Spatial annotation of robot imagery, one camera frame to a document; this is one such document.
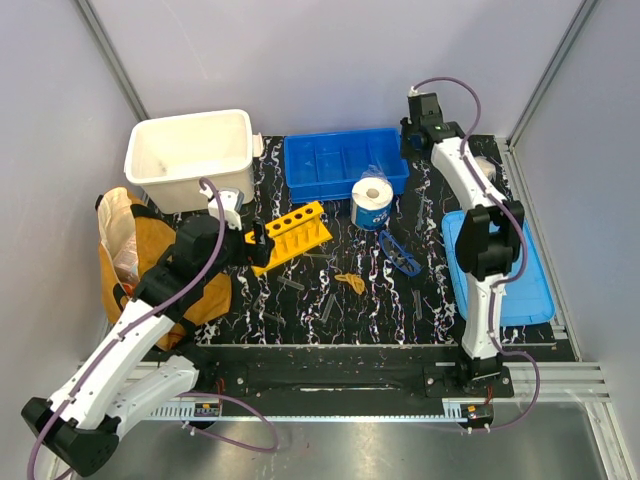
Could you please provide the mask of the yellow test tube rack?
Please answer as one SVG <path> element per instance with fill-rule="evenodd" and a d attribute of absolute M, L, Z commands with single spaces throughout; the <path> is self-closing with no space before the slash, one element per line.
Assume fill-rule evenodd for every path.
<path fill-rule="evenodd" d="M 266 267 L 252 266 L 256 277 L 330 241 L 333 236 L 321 219 L 324 213 L 320 202 L 308 203 L 266 225 L 268 238 L 274 248 Z"/>

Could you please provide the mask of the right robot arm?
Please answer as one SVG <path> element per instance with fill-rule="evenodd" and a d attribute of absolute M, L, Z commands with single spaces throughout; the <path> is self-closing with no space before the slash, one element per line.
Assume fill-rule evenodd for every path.
<path fill-rule="evenodd" d="M 411 90 L 408 106 L 409 116 L 401 120 L 403 151 L 428 155 L 465 213 L 455 257 L 467 278 L 467 319 L 454 372 L 445 382 L 476 396 L 502 373 L 502 300 L 513 264 L 526 251 L 524 208 L 493 186 L 459 125 L 444 120 L 436 94 Z"/>

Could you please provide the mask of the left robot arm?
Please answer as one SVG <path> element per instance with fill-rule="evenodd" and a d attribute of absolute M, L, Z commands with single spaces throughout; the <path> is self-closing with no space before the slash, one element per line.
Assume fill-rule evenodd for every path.
<path fill-rule="evenodd" d="M 228 266 L 268 264 L 274 242 L 265 223 L 245 233 L 213 216 L 191 216 L 139 284 L 107 337 L 82 367 L 48 398 L 33 397 L 21 416 L 41 447 L 81 475 L 91 476 L 115 453 L 122 438 L 149 413 L 188 392 L 214 394 L 217 373 L 200 347 L 182 338 L 169 359 L 126 386 L 143 357 L 174 327 L 192 333 L 187 312 Z"/>

